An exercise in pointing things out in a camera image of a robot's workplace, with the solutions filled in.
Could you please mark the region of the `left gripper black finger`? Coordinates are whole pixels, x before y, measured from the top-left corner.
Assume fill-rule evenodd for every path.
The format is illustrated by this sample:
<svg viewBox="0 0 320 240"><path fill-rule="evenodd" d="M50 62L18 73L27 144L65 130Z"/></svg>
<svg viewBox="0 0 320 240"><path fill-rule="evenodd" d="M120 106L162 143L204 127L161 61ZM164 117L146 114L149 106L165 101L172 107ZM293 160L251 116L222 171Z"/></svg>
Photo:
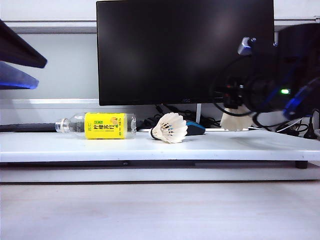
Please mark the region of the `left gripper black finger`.
<svg viewBox="0 0 320 240"><path fill-rule="evenodd" d="M0 62L0 89L17 90L17 89L36 89L39 81L29 74Z"/></svg>
<svg viewBox="0 0 320 240"><path fill-rule="evenodd" d="M0 60L17 65L41 68L47 64L47 59L0 21Z"/></svg>

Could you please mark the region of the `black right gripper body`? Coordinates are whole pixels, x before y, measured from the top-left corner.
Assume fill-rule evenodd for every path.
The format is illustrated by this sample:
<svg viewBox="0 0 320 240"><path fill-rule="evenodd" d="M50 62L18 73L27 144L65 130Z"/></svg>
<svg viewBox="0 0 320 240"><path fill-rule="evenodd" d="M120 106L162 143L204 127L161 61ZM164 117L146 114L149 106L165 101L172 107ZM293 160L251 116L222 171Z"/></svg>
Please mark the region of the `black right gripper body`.
<svg viewBox="0 0 320 240"><path fill-rule="evenodd" d="M241 98L244 94L243 88L246 82L246 77L228 76L222 86L221 92L224 97Z"/></svg>

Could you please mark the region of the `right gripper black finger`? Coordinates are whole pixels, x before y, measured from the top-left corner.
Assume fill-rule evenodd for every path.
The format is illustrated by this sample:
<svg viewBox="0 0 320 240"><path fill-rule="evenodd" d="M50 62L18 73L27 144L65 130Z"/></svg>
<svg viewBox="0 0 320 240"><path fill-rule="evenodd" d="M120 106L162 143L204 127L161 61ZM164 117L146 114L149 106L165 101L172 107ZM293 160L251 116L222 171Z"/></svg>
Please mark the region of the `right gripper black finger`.
<svg viewBox="0 0 320 240"><path fill-rule="evenodd" d="M225 94L223 105L226 109L238 109L244 105L243 98L238 95Z"/></svg>

